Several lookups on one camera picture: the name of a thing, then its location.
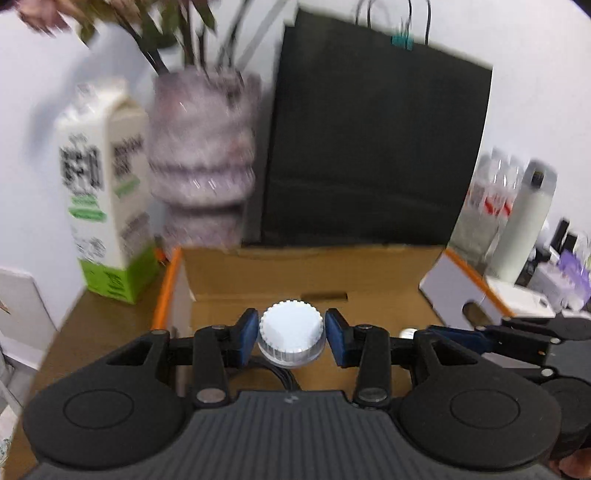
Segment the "white thermos bottle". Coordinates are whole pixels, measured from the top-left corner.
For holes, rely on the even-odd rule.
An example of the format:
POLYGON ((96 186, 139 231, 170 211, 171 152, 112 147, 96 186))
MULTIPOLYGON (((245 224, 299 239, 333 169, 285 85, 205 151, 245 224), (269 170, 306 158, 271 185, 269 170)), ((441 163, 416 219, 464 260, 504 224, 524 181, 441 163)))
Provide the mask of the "white thermos bottle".
POLYGON ((515 284, 549 213, 557 172, 532 159, 523 175, 512 213, 485 270, 485 275, 515 284))

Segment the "white ridged bottle cap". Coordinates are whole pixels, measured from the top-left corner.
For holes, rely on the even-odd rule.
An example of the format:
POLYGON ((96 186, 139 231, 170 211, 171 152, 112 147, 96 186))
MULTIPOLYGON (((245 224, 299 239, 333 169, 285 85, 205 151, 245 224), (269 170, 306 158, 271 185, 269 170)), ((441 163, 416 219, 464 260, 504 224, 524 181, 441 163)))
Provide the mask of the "white ridged bottle cap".
POLYGON ((259 351, 280 368, 300 368, 314 362, 324 351, 325 340, 322 314, 301 300, 273 304, 259 319, 259 351))

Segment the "black paper shopping bag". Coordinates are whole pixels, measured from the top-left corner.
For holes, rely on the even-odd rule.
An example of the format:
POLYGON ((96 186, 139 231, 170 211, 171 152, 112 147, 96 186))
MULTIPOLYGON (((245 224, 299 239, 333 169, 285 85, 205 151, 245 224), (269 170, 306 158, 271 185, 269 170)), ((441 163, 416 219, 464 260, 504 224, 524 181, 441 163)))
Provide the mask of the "black paper shopping bag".
POLYGON ((446 244, 491 83, 465 58, 298 11, 276 72, 263 243, 446 244))

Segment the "clear plastic water bottle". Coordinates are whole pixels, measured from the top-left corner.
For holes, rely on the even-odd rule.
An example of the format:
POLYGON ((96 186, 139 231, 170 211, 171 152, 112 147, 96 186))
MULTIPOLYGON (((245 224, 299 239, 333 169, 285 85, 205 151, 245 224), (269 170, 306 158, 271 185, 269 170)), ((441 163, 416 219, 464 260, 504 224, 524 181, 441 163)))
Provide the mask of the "clear plastic water bottle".
POLYGON ((512 213, 525 168, 499 148, 479 158, 449 246, 478 267, 494 250, 512 213))

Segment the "teal binder clip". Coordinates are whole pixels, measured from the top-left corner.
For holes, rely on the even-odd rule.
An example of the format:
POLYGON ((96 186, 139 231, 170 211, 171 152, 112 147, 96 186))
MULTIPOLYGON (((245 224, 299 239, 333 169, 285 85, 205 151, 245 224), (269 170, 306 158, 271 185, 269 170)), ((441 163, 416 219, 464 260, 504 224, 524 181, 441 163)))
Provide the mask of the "teal binder clip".
POLYGON ((392 36, 392 44, 398 48, 412 51, 414 40, 408 33, 396 33, 392 36))

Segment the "orange cardboard box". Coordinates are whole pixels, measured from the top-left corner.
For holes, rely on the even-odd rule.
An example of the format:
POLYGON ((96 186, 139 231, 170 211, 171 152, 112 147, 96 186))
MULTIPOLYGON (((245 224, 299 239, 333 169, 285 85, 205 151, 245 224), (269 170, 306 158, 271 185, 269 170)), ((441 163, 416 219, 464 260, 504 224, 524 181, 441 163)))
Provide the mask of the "orange cardboard box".
POLYGON ((443 322, 441 306, 461 314, 474 302, 493 322, 511 310, 486 281, 443 247, 356 246, 214 250, 177 249, 167 267, 152 326, 180 337, 230 325, 247 308, 263 312, 303 300, 337 308, 350 324, 397 335, 443 322))

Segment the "dried rose bouquet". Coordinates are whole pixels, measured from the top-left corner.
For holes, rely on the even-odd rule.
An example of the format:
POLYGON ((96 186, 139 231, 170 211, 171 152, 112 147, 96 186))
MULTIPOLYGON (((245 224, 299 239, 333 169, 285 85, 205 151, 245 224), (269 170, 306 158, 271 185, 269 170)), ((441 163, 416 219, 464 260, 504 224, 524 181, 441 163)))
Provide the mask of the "dried rose bouquet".
POLYGON ((37 0, 3 1, 31 30, 49 36, 76 24, 77 36, 89 45, 99 23, 121 28, 159 75, 167 73, 161 52, 178 46, 183 65, 207 66, 206 36, 217 22, 209 1, 37 0))

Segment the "white wall panel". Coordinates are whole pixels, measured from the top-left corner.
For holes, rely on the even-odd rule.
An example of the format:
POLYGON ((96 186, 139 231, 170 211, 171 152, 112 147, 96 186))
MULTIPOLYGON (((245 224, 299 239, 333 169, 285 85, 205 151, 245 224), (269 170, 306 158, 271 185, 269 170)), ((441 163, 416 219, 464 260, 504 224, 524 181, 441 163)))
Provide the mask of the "white wall panel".
POLYGON ((39 370, 57 329, 32 276, 2 269, 0 281, 2 351, 39 370))

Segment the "purple ceramic vase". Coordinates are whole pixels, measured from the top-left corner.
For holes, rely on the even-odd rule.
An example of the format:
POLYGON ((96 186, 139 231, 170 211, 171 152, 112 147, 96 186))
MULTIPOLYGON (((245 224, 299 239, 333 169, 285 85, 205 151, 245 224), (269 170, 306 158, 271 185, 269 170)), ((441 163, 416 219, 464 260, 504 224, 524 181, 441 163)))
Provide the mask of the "purple ceramic vase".
POLYGON ((147 158, 167 250, 242 241, 245 204, 256 186, 261 94, 259 75, 228 69, 189 68, 155 79, 147 158))

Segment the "white green milk carton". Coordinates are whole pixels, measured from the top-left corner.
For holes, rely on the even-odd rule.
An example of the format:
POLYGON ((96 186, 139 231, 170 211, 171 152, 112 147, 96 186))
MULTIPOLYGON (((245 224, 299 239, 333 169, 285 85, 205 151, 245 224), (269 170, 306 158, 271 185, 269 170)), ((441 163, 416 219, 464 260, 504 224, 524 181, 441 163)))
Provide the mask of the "white green milk carton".
POLYGON ((89 291, 135 303, 154 278, 148 116, 122 78, 77 86, 55 121, 67 217, 89 291))

